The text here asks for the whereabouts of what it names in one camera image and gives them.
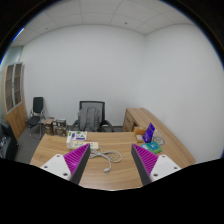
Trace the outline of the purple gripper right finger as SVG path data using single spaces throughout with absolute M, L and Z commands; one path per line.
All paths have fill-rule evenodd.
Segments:
M 143 186 L 180 170 L 167 155 L 158 156 L 136 144 L 132 145 L 131 154 Z

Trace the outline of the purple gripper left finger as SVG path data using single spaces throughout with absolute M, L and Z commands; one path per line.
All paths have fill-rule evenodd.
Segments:
M 89 156 L 90 145 L 86 144 L 65 155 L 56 154 L 42 165 L 41 169 L 74 184 L 79 184 Z

